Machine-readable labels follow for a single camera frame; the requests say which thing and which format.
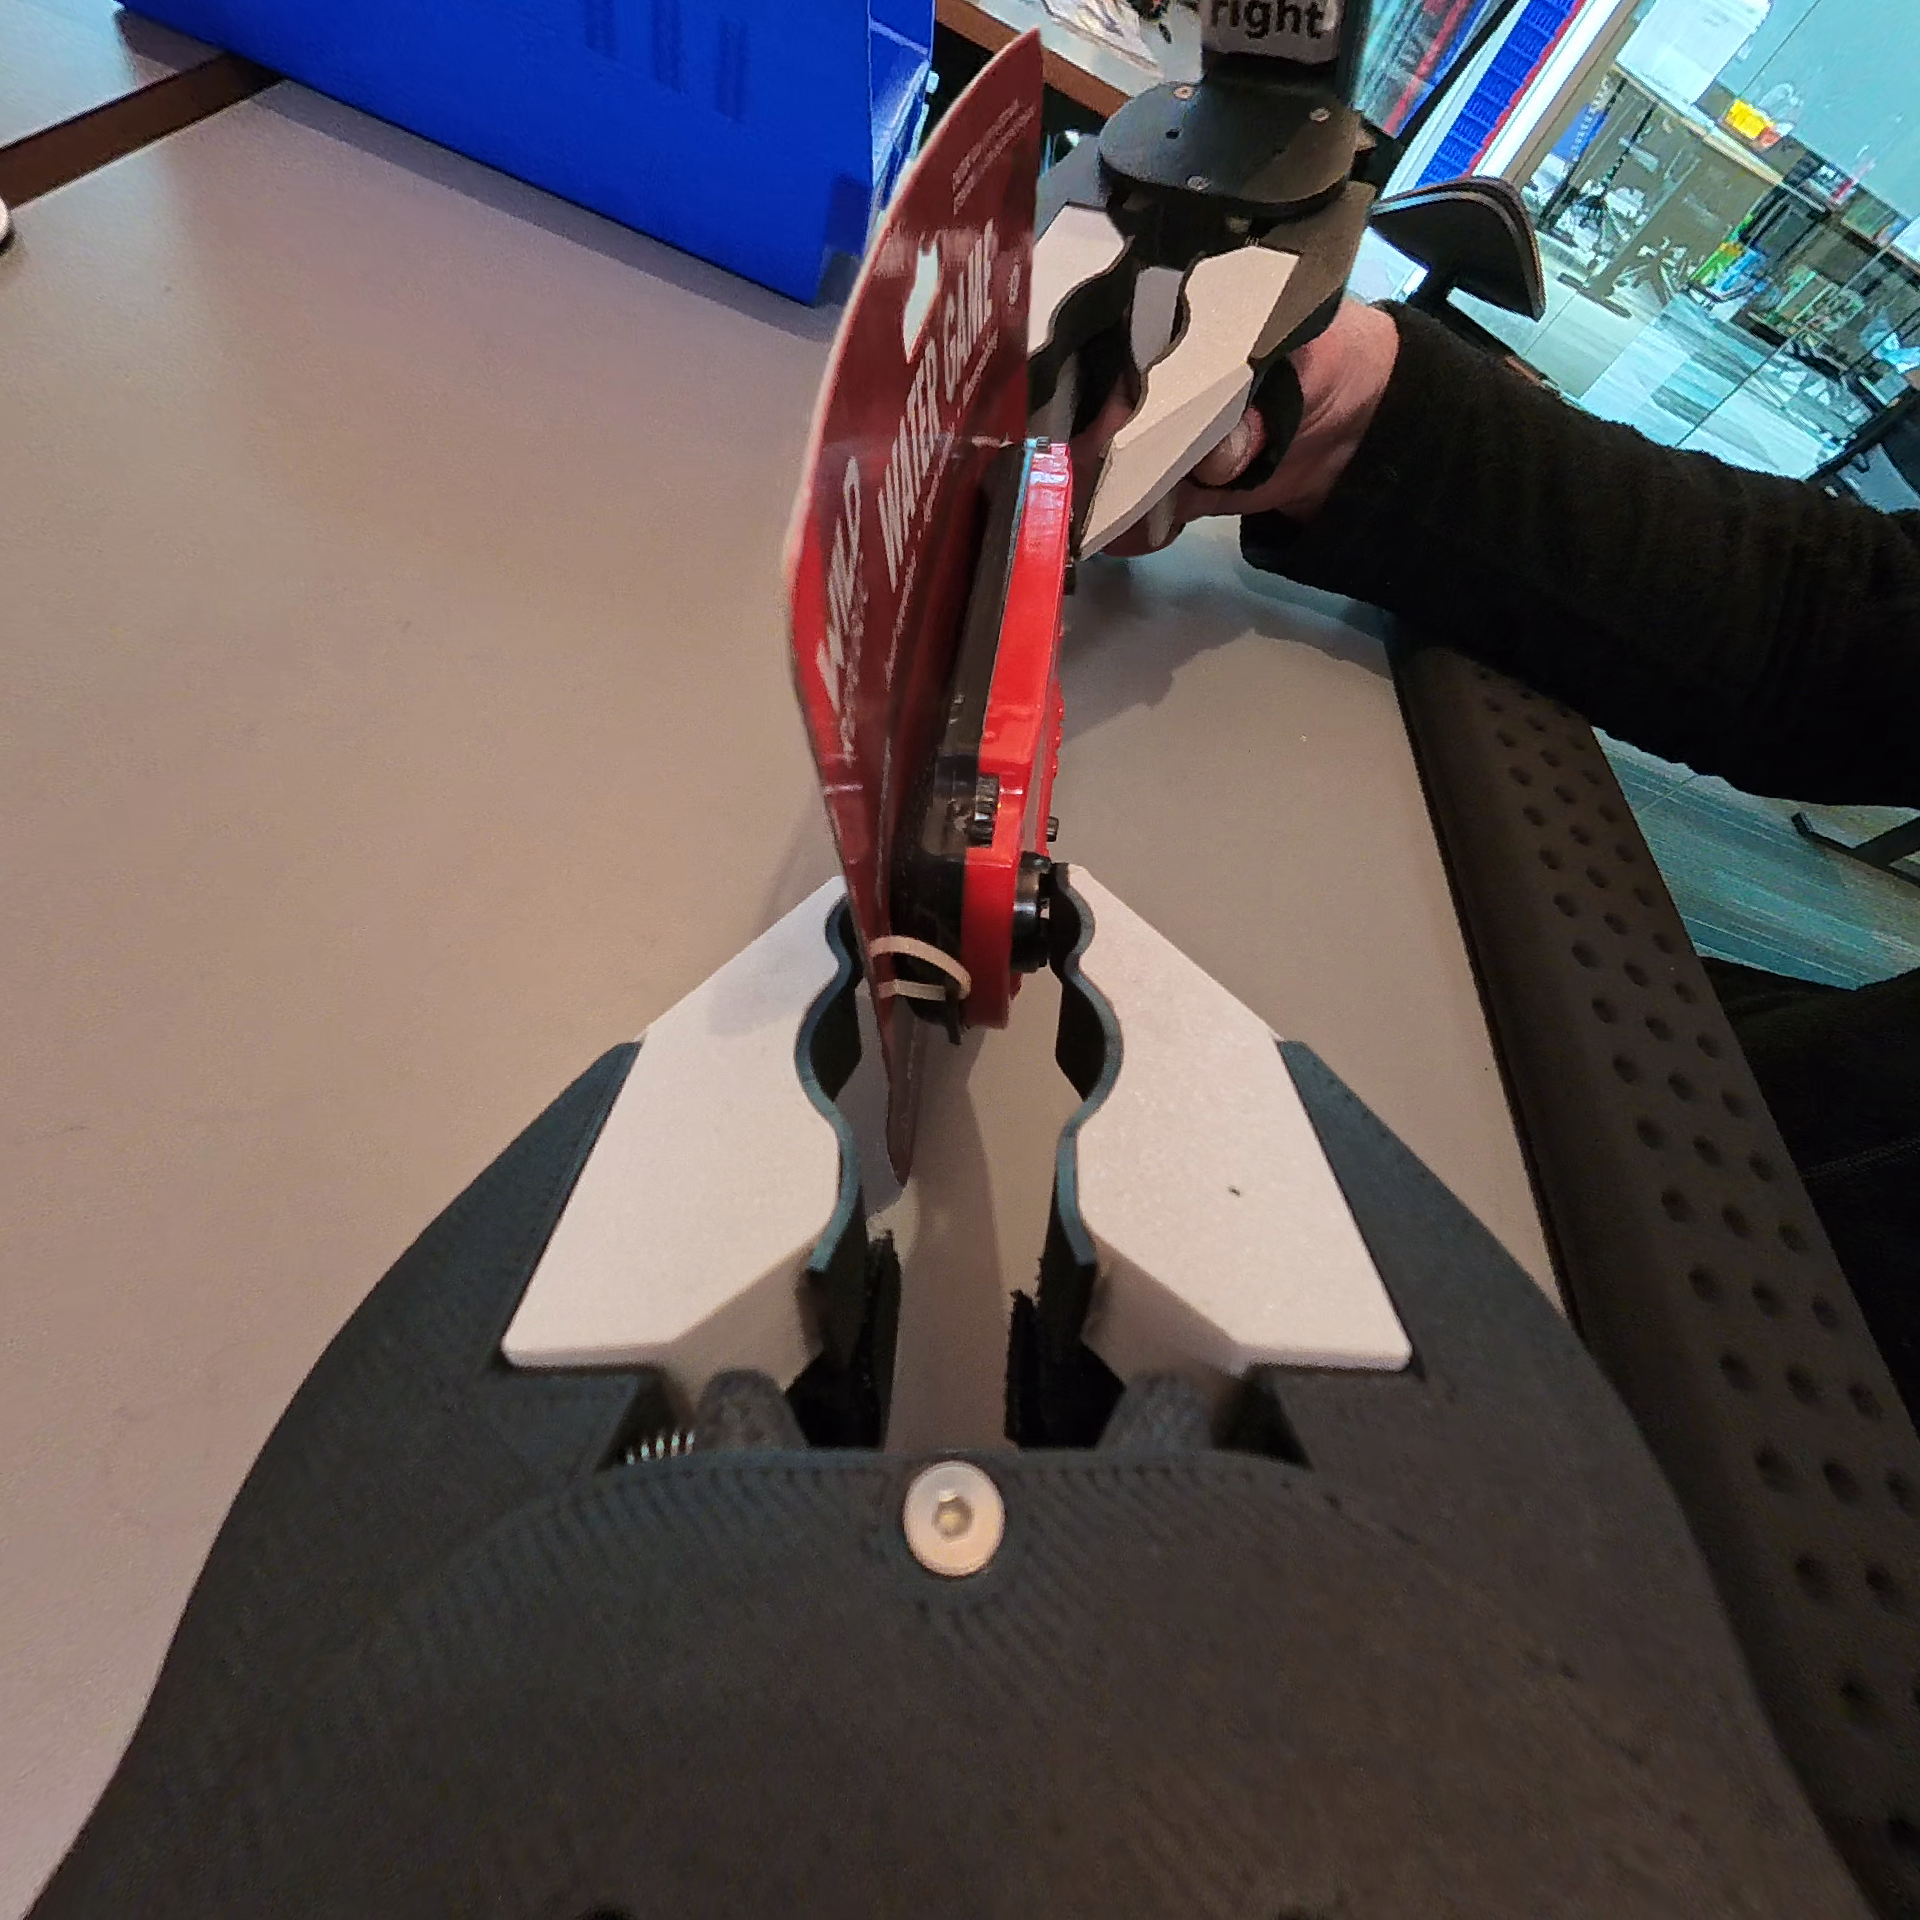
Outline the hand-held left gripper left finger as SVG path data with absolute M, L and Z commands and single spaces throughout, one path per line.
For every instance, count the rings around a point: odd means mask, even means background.
M 816 1442 L 884 1442 L 900 1262 L 867 1242 L 836 1099 L 858 982 L 829 879 L 648 1024 L 503 1332 L 509 1364 L 658 1370 L 683 1408 L 755 1370 Z

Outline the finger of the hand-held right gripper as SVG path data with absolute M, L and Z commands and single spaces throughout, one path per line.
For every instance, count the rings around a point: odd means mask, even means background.
M 1260 341 L 1300 265 L 1300 251 L 1246 246 L 1189 267 L 1184 320 L 1142 373 L 1137 406 L 1102 457 L 1077 530 L 1084 560 L 1134 528 L 1235 425 Z
M 1065 439 L 1134 376 L 1148 373 L 1187 321 L 1187 221 L 1167 202 L 1059 203 L 1035 236 L 1026 327 L 1026 416 Z

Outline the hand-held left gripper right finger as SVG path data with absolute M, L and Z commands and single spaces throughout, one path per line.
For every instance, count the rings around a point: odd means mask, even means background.
M 1014 1298 L 1018 1447 L 1297 1447 L 1279 1370 L 1413 1356 L 1270 1025 L 1087 872 L 1058 867 L 1062 1125 Z

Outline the red handheld toy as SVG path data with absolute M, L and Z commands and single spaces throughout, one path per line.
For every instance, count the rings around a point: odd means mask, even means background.
M 930 1033 L 1048 961 L 1071 457 L 1027 435 L 1043 49 L 1003 45 L 887 208 L 789 517 L 789 672 L 906 1178 Z

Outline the person's right forearm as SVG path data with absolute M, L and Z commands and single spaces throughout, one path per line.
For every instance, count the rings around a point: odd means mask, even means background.
M 1657 443 L 1399 304 L 1379 406 L 1243 556 L 1746 792 L 1918 804 L 1918 515 Z

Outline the person's right hand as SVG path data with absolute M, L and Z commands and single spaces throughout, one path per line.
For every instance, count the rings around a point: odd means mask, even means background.
M 1314 517 L 1372 425 L 1398 352 L 1393 316 L 1343 297 L 1331 321 L 1290 355 L 1291 376 L 1277 387 L 1297 392 L 1294 431 L 1260 483 L 1248 483 L 1246 473 L 1263 466 L 1270 433 L 1258 406 L 1248 403 L 1162 502 L 1164 523 L 1143 515 L 1108 544 L 1108 553 L 1159 552 L 1202 517 Z

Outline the black office chair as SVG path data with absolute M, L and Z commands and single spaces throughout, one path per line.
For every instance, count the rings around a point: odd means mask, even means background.
M 1500 175 L 1428 181 L 1378 198 L 1368 228 L 1426 273 L 1407 306 L 1438 317 L 1453 291 L 1537 321 L 1545 278 L 1521 191 Z

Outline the black perforated foam pad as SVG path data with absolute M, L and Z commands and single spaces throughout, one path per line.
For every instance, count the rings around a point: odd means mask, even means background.
M 1918 1447 L 1583 718 L 1389 664 L 1561 1294 L 1882 1915 L 1918 1909 Z

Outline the blue plastic bin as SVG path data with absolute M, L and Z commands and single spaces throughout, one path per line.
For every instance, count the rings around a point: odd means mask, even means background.
M 814 304 L 925 114 L 931 1 L 129 1 Z

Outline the person's black clothing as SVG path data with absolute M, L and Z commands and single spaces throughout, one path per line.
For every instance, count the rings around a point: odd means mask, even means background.
M 1918 972 L 1702 961 L 1899 1393 L 1918 1379 Z

